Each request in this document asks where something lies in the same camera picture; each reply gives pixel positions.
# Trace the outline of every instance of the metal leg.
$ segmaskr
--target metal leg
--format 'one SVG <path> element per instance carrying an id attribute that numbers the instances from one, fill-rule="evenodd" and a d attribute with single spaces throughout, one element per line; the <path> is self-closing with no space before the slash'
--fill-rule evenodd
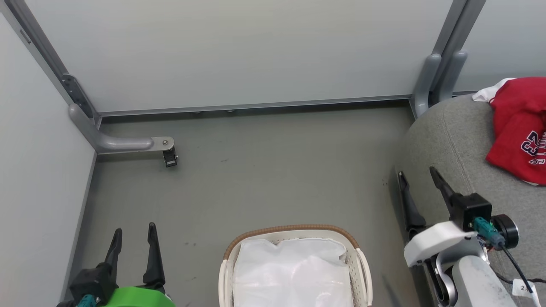
<path id="1" fill-rule="evenodd" d="M 87 117 L 77 104 L 73 103 L 68 106 L 68 114 L 81 134 L 84 135 L 100 155 L 122 152 L 163 151 L 167 167 L 177 164 L 176 160 L 178 156 L 174 150 L 174 139 L 171 137 L 111 137 L 97 130 L 91 119 Z"/>
<path id="2" fill-rule="evenodd" d="M 468 52 L 466 50 L 455 52 L 451 56 L 451 60 L 446 67 L 446 73 L 440 77 L 436 88 L 432 92 L 431 99 L 433 104 L 453 97 L 453 89 L 467 57 Z"/>
<path id="3" fill-rule="evenodd" d="M 425 59 L 423 69 L 421 69 L 417 84 L 409 100 L 415 118 L 421 116 L 429 108 L 430 87 L 441 61 L 442 56 L 439 54 L 431 54 Z"/>
<path id="4" fill-rule="evenodd" d="M 452 55 L 459 52 L 465 44 L 466 38 L 470 34 L 474 23 L 478 19 L 479 13 L 486 0 L 468 0 L 462 9 L 461 15 L 457 20 L 455 27 L 449 37 L 449 40 L 442 51 L 443 61 L 440 63 L 438 73 L 433 81 L 433 88 L 436 91 L 440 78 L 446 74 L 447 67 Z"/>
<path id="5" fill-rule="evenodd" d="M 17 19 L 21 27 L 25 30 L 23 34 L 28 37 L 29 44 L 33 43 L 38 52 L 44 58 L 45 62 L 51 68 L 57 79 L 61 82 L 66 92 L 74 103 L 78 104 L 89 118 L 93 118 L 95 124 L 98 123 L 99 115 L 93 108 L 91 101 L 85 95 L 76 78 L 70 75 L 64 66 L 61 58 L 51 45 L 48 37 L 38 24 L 30 8 L 24 0 L 4 0 L 13 16 Z"/>

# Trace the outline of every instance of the green robot part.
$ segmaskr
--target green robot part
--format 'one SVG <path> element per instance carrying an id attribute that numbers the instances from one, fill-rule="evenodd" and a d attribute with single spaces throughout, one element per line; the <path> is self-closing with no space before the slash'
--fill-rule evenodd
<path id="1" fill-rule="evenodd" d="M 122 231 L 118 228 L 104 262 L 94 269 L 81 270 L 70 283 L 74 300 L 61 302 L 57 307 L 175 307 L 165 295 L 165 273 L 154 223 L 148 228 L 148 264 L 143 285 L 119 288 L 116 283 L 117 258 L 121 252 Z"/>

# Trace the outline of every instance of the red shirt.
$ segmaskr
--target red shirt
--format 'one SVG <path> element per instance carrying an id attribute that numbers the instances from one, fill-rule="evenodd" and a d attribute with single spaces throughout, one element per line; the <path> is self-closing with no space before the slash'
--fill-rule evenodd
<path id="1" fill-rule="evenodd" d="M 520 179 L 546 185 L 546 77 L 510 80 L 490 103 L 495 142 L 486 160 Z"/>

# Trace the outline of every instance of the teal connector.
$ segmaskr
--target teal connector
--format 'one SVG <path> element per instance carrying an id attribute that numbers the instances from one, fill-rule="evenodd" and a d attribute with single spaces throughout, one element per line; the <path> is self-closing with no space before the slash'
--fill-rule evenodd
<path id="1" fill-rule="evenodd" d="M 491 243 L 496 250 L 501 250 L 502 246 L 506 243 L 506 239 L 483 217 L 476 217 L 474 223 L 472 223 L 472 227 L 487 242 Z"/>
<path id="2" fill-rule="evenodd" d="M 92 295 L 86 294 L 77 307 L 97 307 L 97 301 Z"/>

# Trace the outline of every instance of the black cable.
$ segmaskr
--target black cable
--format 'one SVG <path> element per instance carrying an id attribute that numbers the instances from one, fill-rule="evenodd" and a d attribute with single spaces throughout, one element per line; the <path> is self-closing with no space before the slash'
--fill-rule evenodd
<path id="1" fill-rule="evenodd" d="M 523 283 L 527 287 L 527 290 L 529 291 L 529 293 L 533 293 L 533 289 L 531 288 L 531 286 L 529 286 L 529 282 L 527 281 L 527 278 L 525 278 L 525 275 L 523 275 L 523 272 L 519 268 L 519 265 L 517 264 L 517 262 L 514 260 L 514 257 L 512 257 L 512 254 L 506 249 L 504 244 L 501 245 L 501 248 L 505 252 L 506 256 L 508 256 L 508 259 L 510 259 L 510 261 L 514 265 L 515 270 L 518 271 L 518 274 L 519 276 L 521 276 L 521 279 L 523 280 Z"/>
<path id="2" fill-rule="evenodd" d="M 497 275 L 498 279 L 504 281 L 505 283 L 510 284 L 510 285 L 514 283 L 512 280 L 502 276 L 501 274 L 497 273 L 495 270 L 493 270 L 493 272 L 495 273 L 495 275 Z M 542 279 L 542 278 L 529 278 L 529 279 L 527 279 L 527 281 L 534 282 L 535 284 L 537 282 L 541 282 L 543 284 L 546 284 L 546 280 Z"/>
<path id="3" fill-rule="evenodd" d="M 510 284 L 510 285 L 511 285 L 511 284 L 514 283 L 512 280 L 509 280 L 508 278 L 502 276 L 501 274 L 499 274 L 499 273 L 497 273 L 497 272 L 495 272 L 495 275 L 497 275 L 497 278 L 498 278 L 498 279 L 504 281 L 504 282 L 507 283 L 507 284 Z"/>

